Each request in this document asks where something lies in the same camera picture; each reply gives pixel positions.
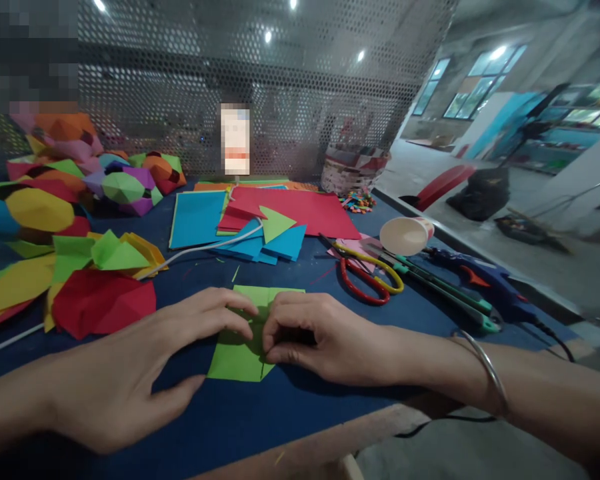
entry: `left hand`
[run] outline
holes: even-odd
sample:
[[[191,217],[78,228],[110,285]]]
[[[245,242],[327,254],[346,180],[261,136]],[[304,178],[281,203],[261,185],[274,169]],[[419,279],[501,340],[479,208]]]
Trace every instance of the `left hand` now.
[[[246,296],[209,288],[108,337],[34,361],[0,378],[0,414],[26,409],[32,431],[56,431],[97,453],[131,445],[180,416],[205,378],[152,395],[170,356],[223,329],[253,337],[248,322],[226,307],[257,315]]]

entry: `black bag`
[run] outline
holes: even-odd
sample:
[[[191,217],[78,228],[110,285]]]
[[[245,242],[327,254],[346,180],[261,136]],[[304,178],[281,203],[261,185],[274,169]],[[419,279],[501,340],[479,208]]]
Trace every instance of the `black bag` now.
[[[484,221],[504,208],[509,201],[509,169],[476,171],[460,193],[447,203],[469,220]]]

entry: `bracelet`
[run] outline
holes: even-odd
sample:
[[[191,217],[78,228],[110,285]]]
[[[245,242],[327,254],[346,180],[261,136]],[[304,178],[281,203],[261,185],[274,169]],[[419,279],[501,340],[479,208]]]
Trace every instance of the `bracelet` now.
[[[493,367],[493,364],[491,363],[489,356],[486,354],[486,352],[480,346],[480,344],[478,342],[476,342],[476,340],[474,340],[474,338],[472,336],[470,336],[470,334],[468,334],[467,332],[465,332],[462,329],[458,329],[458,332],[460,332],[462,334],[462,336],[464,336],[464,338],[466,338],[467,341],[471,344],[471,346],[473,347],[475,352],[478,354],[478,358],[480,358],[480,361],[485,366],[487,373],[491,377],[491,380],[492,380],[493,384],[495,385],[496,390],[498,391],[498,396],[500,396],[501,414],[499,416],[500,417],[506,416],[506,414],[509,413],[509,400],[507,398],[507,392],[505,391],[505,386],[500,381],[500,377],[498,376],[498,373],[495,371],[495,368]]]

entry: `blue tabletop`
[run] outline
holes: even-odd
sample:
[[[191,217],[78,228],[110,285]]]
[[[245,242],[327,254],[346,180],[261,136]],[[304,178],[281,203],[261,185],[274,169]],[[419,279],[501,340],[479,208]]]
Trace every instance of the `blue tabletop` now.
[[[120,236],[135,232],[156,244],[168,257],[175,193],[164,198],[143,218],[117,217],[93,220],[93,230],[107,229]],[[401,216],[382,201],[367,215],[352,215],[358,230],[377,236],[388,220]],[[445,247],[435,238],[431,246]],[[338,281],[336,261],[325,253],[316,238],[305,238],[297,262],[280,260],[278,265],[250,263],[229,257],[216,260],[211,253],[185,255],[161,272],[153,282],[158,308],[178,302],[206,287],[237,285],[288,287],[307,292],[327,292],[354,312],[382,325],[397,325],[432,335],[448,336],[462,314],[417,286],[407,286],[382,307],[363,304],[350,296]],[[428,262],[412,257],[449,281],[459,278]],[[0,242],[0,268],[16,261],[15,254]],[[240,266],[235,281],[232,278]],[[0,325],[0,342],[42,321],[42,301]],[[539,317],[564,341],[576,337],[568,328],[539,311]],[[540,350],[554,342],[533,327],[506,324],[488,341]],[[0,375],[48,353],[74,347],[78,341],[66,333],[34,333],[0,351]],[[178,352],[167,364],[154,390],[168,388],[191,375],[206,373],[215,338],[197,342]],[[32,470],[53,477],[70,478],[160,478],[180,479],[208,471],[272,447],[302,438],[339,423],[382,409],[398,399],[418,392],[413,388],[358,389],[326,383],[318,376],[294,366],[276,367],[261,383],[207,379],[186,412],[162,430],[136,445],[108,457],[98,457],[72,442],[52,434],[39,435],[0,457],[5,470],[28,475]]]

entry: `woven basket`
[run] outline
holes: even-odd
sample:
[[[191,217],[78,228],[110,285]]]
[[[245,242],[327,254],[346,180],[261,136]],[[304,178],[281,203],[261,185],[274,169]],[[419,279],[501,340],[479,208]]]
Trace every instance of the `woven basket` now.
[[[389,152],[378,148],[328,147],[320,183],[324,191],[338,195],[370,191],[390,159]]]

